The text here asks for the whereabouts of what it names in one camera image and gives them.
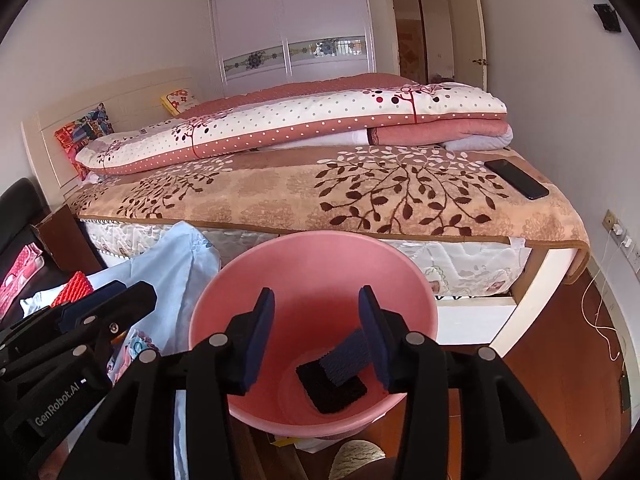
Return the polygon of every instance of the black phone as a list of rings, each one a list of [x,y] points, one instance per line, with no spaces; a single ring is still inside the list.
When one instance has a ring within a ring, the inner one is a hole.
[[[505,158],[496,158],[484,163],[485,167],[501,176],[511,184],[516,190],[526,196],[529,200],[536,200],[547,196],[549,190],[540,184],[535,178],[529,176],[517,166],[511,164]]]

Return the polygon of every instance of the doorway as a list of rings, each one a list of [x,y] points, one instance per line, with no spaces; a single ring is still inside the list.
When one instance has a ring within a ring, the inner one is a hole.
[[[393,0],[400,75],[421,84],[454,81],[449,0]]]

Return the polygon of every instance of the baseboard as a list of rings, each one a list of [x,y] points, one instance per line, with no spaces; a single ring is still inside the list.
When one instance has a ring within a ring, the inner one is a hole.
[[[609,283],[604,276],[603,272],[600,272],[600,266],[593,258],[589,259],[587,270],[591,277],[596,276],[595,285],[598,289],[604,305],[609,311],[613,328],[618,332],[618,339],[622,342],[623,354],[625,357],[625,368],[628,377],[629,393],[631,395],[631,425],[632,427],[640,418],[640,368],[638,367],[638,355],[636,354],[636,348],[631,339],[629,328],[626,325],[620,306],[616,301],[616,297],[613,295]]]

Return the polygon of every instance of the silver screw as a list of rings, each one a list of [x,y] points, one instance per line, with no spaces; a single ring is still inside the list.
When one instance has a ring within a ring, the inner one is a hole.
[[[493,361],[495,359],[495,350],[493,348],[489,348],[488,346],[483,346],[478,350],[478,355],[481,359],[485,361]]]
[[[80,345],[74,348],[74,355],[76,357],[80,357],[85,352],[86,352],[86,345]]]
[[[424,336],[420,332],[409,332],[404,338],[410,345],[419,346],[424,343]]]
[[[224,346],[226,342],[229,341],[229,338],[226,334],[214,334],[209,338],[209,344],[211,346]]]
[[[156,358],[156,352],[147,349],[140,354],[140,360],[146,365],[152,362]]]

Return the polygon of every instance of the black sponge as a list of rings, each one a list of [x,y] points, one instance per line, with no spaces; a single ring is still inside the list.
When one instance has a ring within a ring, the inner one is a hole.
[[[311,361],[296,368],[300,382],[320,413],[337,413],[367,393],[367,387],[357,377],[345,381],[341,386],[333,384],[327,377],[320,360]]]

